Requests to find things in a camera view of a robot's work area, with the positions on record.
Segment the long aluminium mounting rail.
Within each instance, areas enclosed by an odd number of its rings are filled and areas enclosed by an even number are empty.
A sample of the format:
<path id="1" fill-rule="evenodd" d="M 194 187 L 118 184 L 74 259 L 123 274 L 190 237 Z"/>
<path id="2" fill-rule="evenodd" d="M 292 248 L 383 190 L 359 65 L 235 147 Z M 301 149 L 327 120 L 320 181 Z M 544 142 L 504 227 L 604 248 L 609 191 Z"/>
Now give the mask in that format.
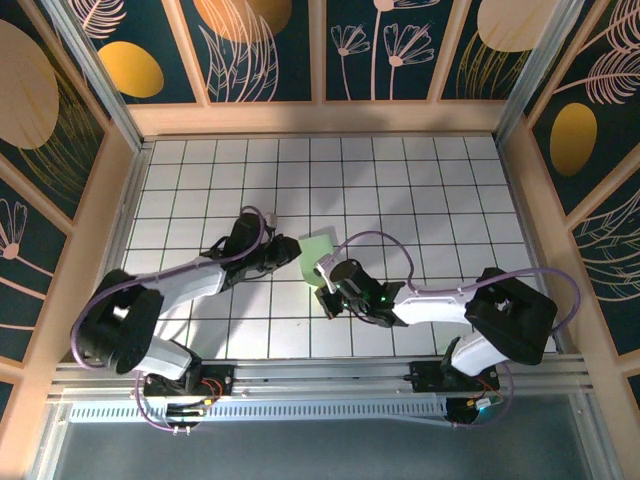
<path id="1" fill-rule="evenodd" d="M 408 397 L 412 357 L 234 360 L 233 400 L 329 400 Z M 582 356 L 547 354 L 541 364 L 513 362 L 497 366 L 502 394 L 509 381 L 521 396 L 593 393 Z M 128 400 L 135 375 L 84 370 L 72 363 L 57 366 L 46 401 Z"/>

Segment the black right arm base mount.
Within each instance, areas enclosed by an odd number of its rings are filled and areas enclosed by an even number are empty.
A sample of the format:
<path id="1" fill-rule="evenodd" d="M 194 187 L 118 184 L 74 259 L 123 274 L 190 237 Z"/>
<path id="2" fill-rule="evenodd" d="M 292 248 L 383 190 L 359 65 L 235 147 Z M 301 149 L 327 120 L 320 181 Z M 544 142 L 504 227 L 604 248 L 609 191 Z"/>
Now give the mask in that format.
<path id="1" fill-rule="evenodd" d="M 414 393 L 482 392 L 485 388 L 499 390 L 500 382 L 495 367 L 489 367 L 476 376 L 466 375 L 442 361 L 414 361 L 403 379 L 411 384 Z"/>

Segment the aluminium corner post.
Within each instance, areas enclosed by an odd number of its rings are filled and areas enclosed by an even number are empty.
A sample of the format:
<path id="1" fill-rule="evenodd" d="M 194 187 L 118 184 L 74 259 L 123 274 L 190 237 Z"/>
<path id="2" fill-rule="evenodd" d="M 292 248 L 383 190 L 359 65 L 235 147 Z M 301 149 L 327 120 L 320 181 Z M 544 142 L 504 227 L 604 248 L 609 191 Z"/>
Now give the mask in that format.
<path id="1" fill-rule="evenodd" d="M 74 58 L 83 68 L 90 84 L 118 130 L 132 150 L 139 153 L 143 147 L 143 135 L 110 79 L 93 43 L 83 31 L 72 7 L 66 0 L 41 0 L 41 2 L 72 51 Z"/>
<path id="2" fill-rule="evenodd" d="M 585 7 L 586 1 L 558 0 L 551 10 L 537 44 L 517 77 L 496 128 L 492 132 L 499 151 L 506 145 L 521 119 L 525 107 L 529 104 L 546 74 L 551 70 L 552 63 L 566 43 L 567 36 L 576 24 L 580 24 L 580 14 L 583 10 L 589 10 L 589 7 Z"/>

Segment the light green paper sheet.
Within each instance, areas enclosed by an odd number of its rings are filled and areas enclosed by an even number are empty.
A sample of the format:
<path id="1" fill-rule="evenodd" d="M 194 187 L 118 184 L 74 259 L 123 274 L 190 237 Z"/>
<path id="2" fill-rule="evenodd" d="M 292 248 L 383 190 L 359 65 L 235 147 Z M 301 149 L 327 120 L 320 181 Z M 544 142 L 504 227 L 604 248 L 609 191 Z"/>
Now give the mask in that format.
<path id="1" fill-rule="evenodd" d="M 321 287 L 325 281 L 316 269 L 316 264 L 324 257 L 334 253 L 332 237 L 327 233 L 312 234 L 298 241 L 301 254 L 298 257 L 299 268 L 304 282 L 309 287 Z"/>

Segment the aluminium table side rail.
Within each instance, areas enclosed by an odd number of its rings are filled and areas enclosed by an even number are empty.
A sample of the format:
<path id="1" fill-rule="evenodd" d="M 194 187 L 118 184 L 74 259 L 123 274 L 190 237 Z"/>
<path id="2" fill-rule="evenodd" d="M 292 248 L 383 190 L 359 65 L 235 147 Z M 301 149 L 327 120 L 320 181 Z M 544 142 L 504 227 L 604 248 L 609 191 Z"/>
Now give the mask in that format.
<path id="1" fill-rule="evenodd" d="M 516 182 L 515 173 L 512 171 L 512 168 L 509 166 L 509 162 L 507 160 L 507 155 L 504 152 L 504 149 L 500 142 L 496 140 L 496 149 L 499 155 L 499 159 L 501 161 L 501 165 L 504 171 L 504 175 L 506 178 L 507 187 L 509 188 L 510 195 L 514 204 L 515 213 L 518 217 L 518 222 L 520 225 L 520 229 L 523 235 L 525 248 L 527 251 L 527 256 L 530 261 L 531 267 L 541 268 L 541 263 L 539 260 L 538 250 L 536 238 L 533 231 L 533 224 L 531 223 L 529 211 L 526 206 L 525 198 L 523 193 Z M 534 273 L 533 278 L 535 279 L 536 289 L 545 295 L 550 296 L 551 293 L 548 288 L 548 282 L 545 274 L 543 273 Z M 550 342 L 550 345 L 553 347 L 553 353 L 551 350 L 545 350 L 545 354 L 553 354 L 553 355 L 565 355 L 567 354 L 565 348 L 565 341 L 562 336 L 558 337 L 556 334 L 552 334 L 549 337 L 547 343 Z"/>
<path id="2" fill-rule="evenodd" d="M 122 265 L 148 163 L 148 150 L 136 152 L 115 138 L 100 149 L 65 251 L 66 340 L 101 279 Z"/>

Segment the black round connector hub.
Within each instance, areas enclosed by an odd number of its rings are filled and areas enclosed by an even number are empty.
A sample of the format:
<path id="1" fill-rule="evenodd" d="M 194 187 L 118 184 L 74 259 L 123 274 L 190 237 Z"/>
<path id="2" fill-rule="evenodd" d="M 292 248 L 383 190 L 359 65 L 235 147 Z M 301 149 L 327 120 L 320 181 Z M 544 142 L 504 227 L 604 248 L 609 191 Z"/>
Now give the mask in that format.
<path id="1" fill-rule="evenodd" d="M 175 404 L 169 403 L 165 409 L 165 423 L 174 435 L 184 433 L 189 436 L 199 426 L 208 412 L 204 403 Z"/>
<path id="2" fill-rule="evenodd" d="M 445 419 L 455 428 L 478 430 L 500 422 L 508 413 L 507 408 L 484 407 L 478 409 L 476 401 L 448 397 L 445 401 Z"/>

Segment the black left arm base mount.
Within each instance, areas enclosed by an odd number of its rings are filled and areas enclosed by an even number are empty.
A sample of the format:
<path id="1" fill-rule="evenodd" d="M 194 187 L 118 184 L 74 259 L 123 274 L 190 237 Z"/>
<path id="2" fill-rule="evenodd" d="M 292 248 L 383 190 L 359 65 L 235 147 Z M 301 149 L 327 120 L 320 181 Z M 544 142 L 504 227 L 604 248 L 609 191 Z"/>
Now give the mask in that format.
<path id="1" fill-rule="evenodd" d="M 235 367 L 230 364 L 191 367 L 178 380 L 149 374 L 143 387 L 146 397 L 229 396 Z"/>

